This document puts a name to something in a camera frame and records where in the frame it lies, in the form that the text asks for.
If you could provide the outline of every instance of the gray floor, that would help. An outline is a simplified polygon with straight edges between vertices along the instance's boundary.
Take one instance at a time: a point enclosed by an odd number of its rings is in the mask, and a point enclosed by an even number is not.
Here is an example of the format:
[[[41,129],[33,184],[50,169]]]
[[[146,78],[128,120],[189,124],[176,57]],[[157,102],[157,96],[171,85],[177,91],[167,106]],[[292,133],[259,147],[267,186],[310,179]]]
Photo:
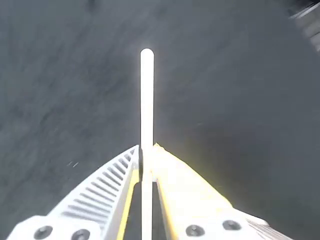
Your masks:
[[[266,0],[2,0],[0,239],[139,143],[146,47],[155,140],[235,207],[317,239],[320,60]]]

